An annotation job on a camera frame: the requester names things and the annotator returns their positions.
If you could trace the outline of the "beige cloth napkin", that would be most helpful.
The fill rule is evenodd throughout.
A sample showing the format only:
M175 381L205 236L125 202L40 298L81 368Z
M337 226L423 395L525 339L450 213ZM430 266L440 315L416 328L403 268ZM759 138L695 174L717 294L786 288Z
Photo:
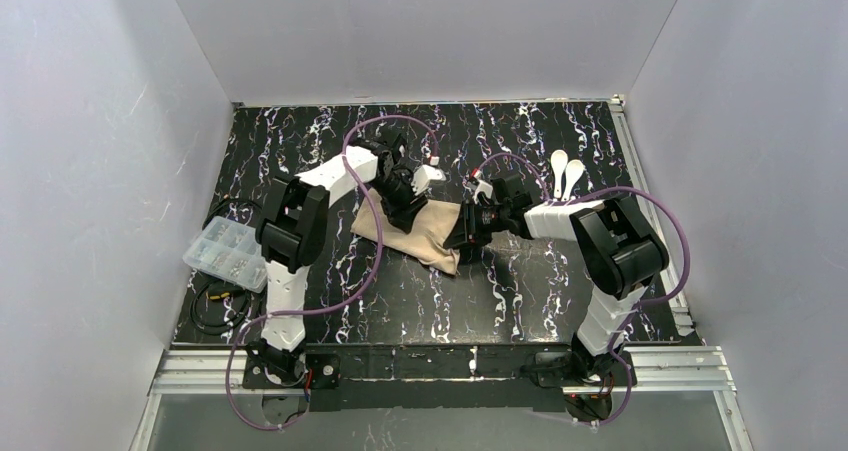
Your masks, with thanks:
M429 200L418 212L411 230L404 232L388 222L381 207L381 198L374 189L369 191L369 197L376 205L385 247L411 256L422 265L450 276L457 274L460 252L446 248L444 242L448 239L459 217L459 204Z

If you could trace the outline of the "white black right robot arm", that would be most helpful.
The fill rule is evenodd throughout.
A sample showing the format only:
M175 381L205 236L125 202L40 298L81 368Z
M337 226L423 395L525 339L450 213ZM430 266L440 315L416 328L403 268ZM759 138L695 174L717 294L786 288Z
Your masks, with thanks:
M524 239L577 243L593 289L572 347L592 358L618 348L619 327L669 264L665 244L636 200L538 202L516 173L493 179L491 187L487 191L483 182L477 183L475 197L461 203L443 247L467 253L489 244L492 235L502 231Z

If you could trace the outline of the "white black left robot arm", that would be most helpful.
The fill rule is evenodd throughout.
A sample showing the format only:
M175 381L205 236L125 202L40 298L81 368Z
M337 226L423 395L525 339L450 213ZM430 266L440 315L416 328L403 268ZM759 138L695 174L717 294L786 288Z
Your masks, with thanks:
M261 337L272 348L292 352L304 340L307 278L324 249L329 210L355 190L367 191L352 225L355 235L456 274L459 253L443 243L461 216L460 207L429 199L430 185L443 180L443 172L435 163L411 170L405 153L406 140L396 133L355 138L345 154L273 180L256 229L268 292L269 317Z

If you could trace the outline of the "white spoon left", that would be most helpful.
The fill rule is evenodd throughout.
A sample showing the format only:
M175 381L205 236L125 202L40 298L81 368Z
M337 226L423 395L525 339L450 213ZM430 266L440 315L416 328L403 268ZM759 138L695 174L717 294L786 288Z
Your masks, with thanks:
M550 166L553 173L553 199L558 201L562 198L563 179L569 161L568 154L563 149L557 149L550 156Z

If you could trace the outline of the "white spoon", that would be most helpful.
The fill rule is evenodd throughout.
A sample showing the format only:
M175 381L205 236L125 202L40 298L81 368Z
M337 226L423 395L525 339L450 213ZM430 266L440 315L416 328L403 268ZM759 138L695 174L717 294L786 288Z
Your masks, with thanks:
M557 149L550 156L550 166L553 173L553 199L558 201L562 198L563 179L569 161L568 154L563 149Z
M574 159L567 162L564 171L565 185L560 197L561 201L567 202L572 199L572 191L584 172L585 165L580 160Z

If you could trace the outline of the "white spoon right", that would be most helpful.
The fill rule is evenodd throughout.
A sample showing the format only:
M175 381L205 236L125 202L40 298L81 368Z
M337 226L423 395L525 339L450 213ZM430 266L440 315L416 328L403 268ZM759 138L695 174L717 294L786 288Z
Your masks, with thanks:
M580 160L574 159L567 162L564 171L565 185L560 197L561 201L567 202L572 199L572 191L584 172L585 165Z

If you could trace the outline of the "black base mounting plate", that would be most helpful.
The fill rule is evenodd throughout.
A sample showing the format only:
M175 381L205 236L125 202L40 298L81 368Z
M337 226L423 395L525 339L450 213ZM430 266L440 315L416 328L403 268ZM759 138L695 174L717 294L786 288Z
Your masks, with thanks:
M309 344L292 357L249 347L249 390L307 397L314 412L403 407L587 410L635 384L631 356L586 357L565 343Z

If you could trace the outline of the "clear plastic box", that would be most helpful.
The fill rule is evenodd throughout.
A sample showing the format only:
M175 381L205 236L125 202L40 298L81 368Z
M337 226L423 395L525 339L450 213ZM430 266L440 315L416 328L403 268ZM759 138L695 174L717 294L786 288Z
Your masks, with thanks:
M260 293L267 272L255 229L225 217L215 216L183 254L192 269Z

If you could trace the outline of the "aluminium front frame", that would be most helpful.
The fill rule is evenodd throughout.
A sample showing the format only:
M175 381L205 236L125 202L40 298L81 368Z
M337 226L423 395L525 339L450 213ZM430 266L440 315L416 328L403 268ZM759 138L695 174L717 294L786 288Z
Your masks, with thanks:
M252 351L169 350L156 372L132 446L145 450L166 395L296 398L302 409L379 407L540 407L562 394L582 423L612 416L615 394L708 392L729 444L752 443L723 351L710 346L639 343L582 364L564 345L311 345L289 378L275 376Z

